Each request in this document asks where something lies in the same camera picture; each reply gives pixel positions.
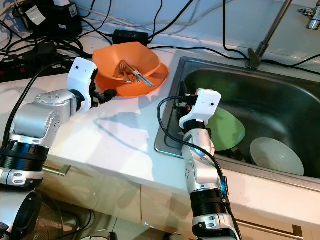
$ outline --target sink rim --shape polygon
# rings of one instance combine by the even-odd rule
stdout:
[[[197,68],[195,70],[185,69],[185,64],[187,62],[195,62],[198,64],[202,64],[203,67]],[[201,60],[201,59],[186,57],[186,56],[181,57],[179,60],[178,67],[173,78],[171,90],[169,92],[169,96],[176,96],[179,90],[180,82],[184,80],[186,76],[189,76],[191,73],[200,71],[200,70],[214,70],[214,71],[221,71],[225,73],[241,74],[241,75],[248,75],[248,76],[254,75],[258,78],[266,79],[268,81],[277,82],[280,84],[286,83],[286,85],[289,85],[290,87],[294,87],[294,88],[298,87],[299,89],[303,90],[308,95],[310,95],[310,97],[314,98],[314,100],[316,100],[318,103],[320,103],[320,98],[316,96],[317,93],[318,93],[317,95],[320,96],[320,90],[317,90],[317,88],[314,87],[314,86],[318,86],[319,87],[318,89],[320,89],[320,83],[318,82],[305,80],[306,83],[302,84],[301,80],[303,79],[300,79],[300,78],[284,76],[284,75],[258,71],[258,70],[251,70],[247,68],[226,65],[222,63],[206,61],[206,60]],[[167,102],[165,109],[163,111],[162,122],[165,127],[168,126],[170,119],[172,117],[171,112],[172,112],[174,102],[175,101]],[[182,157],[180,154],[177,153],[177,149],[167,146],[164,139],[165,139],[165,134],[161,130],[161,128],[159,128],[156,136],[156,140],[154,143],[154,149],[156,150],[156,152],[181,159]],[[218,154],[216,154],[216,159],[218,160],[221,167],[225,170],[234,171],[240,174],[254,176],[257,178],[268,179],[268,180],[280,182],[283,184],[308,189],[315,192],[320,192],[320,179],[318,178],[313,178],[308,176],[298,176],[290,173],[262,168],[252,164],[239,162],[234,159],[221,156]]]

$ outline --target cabinet handle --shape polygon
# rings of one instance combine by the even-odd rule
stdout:
[[[268,226],[258,225],[258,224],[248,222],[248,221],[242,221],[242,220],[237,219],[236,222],[238,223],[239,226],[243,226],[243,227],[250,228],[250,229],[255,229],[258,231],[265,232],[265,233],[274,234],[274,235],[286,237],[289,239],[295,239],[295,240],[303,240],[304,239],[304,237],[302,235],[302,228],[300,226],[292,225],[293,233],[291,233],[288,231],[282,231],[282,230],[278,230],[278,229],[268,227]]]
[[[50,173],[50,174],[55,174],[55,175],[59,175],[59,176],[66,176],[67,173],[69,172],[71,166],[70,165],[64,165],[61,169],[55,169],[53,167],[49,167],[49,166],[44,166],[43,167],[43,171]]]

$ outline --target robotic arm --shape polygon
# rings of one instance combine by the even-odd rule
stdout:
[[[66,89],[38,95],[17,112],[9,142],[0,149],[0,239],[22,239],[35,228],[42,200],[34,189],[60,126],[117,95],[95,91],[97,72],[93,62],[77,57]]]
[[[215,146],[206,128],[215,114],[221,95],[213,90],[198,89],[195,95],[186,94],[186,102],[178,105],[191,108],[179,120],[185,142],[194,144],[212,156]],[[228,200],[227,179],[217,171],[212,160],[202,151],[183,145],[185,179],[193,212],[192,232],[202,240],[240,240],[240,232]]]

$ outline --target green plate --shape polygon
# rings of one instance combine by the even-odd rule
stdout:
[[[206,127],[211,129],[211,140],[216,151],[234,148],[246,135],[245,126],[230,112],[221,107],[216,109]]]

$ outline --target faucet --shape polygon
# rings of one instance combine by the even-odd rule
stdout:
[[[298,12],[310,18],[307,29],[318,30],[320,27],[320,0],[316,3],[315,8],[299,9]]]
[[[285,0],[285,2],[282,5],[282,8],[280,9],[278,15],[276,16],[272,26],[270,27],[268,33],[266,34],[264,40],[262,42],[260,42],[258,48],[256,49],[256,51],[254,51],[252,48],[248,49],[248,55],[249,55],[249,61],[245,64],[247,68],[250,69],[258,69],[258,67],[261,64],[261,60],[263,55],[265,54],[268,46],[269,46],[269,41],[272,38],[272,36],[274,35],[275,31],[277,30],[281,20],[284,18],[288,8],[290,7],[292,0]],[[317,11],[317,17],[318,14],[320,13],[320,0],[318,1],[318,3],[316,4],[316,11]],[[318,27],[320,26],[320,19],[316,20],[318,22]]]

